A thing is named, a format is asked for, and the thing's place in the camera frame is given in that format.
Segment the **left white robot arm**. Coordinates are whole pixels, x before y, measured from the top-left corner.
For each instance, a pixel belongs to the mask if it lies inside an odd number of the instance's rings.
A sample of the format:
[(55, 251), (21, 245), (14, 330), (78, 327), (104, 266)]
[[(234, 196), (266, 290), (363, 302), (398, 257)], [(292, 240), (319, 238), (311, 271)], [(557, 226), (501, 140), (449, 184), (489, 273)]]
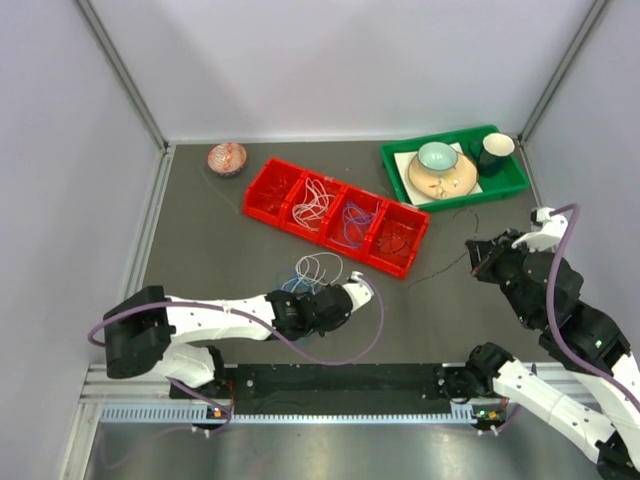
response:
[(246, 299), (206, 301), (195, 308), (191, 300), (167, 296), (161, 286), (146, 287), (104, 316), (122, 317), (104, 329), (107, 376), (153, 373), (216, 396), (226, 387), (224, 362), (213, 347), (197, 347), (197, 342), (296, 341), (323, 335), (342, 326), (370, 299), (368, 287), (350, 281), (315, 294), (274, 290)]

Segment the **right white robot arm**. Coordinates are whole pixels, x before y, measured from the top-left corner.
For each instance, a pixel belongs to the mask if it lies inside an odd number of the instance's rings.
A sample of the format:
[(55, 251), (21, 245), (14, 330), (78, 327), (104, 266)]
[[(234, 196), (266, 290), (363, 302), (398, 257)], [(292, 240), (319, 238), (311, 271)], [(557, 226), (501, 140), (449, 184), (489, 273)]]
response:
[(465, 364), (469, 388), (480, 396), (519, 403), (578, 447), (604, 479), (639, 476), (639, 368), (613, 319), (580, 298), (582, 276), (566, 260), (550, 273), (554, 255), (530, 252), (505, 232), (468, 240), (472, 276), (494, 284), (520, 323), (599, 404), (595, 412), (534, 376), (504, 348), (476, 346)]

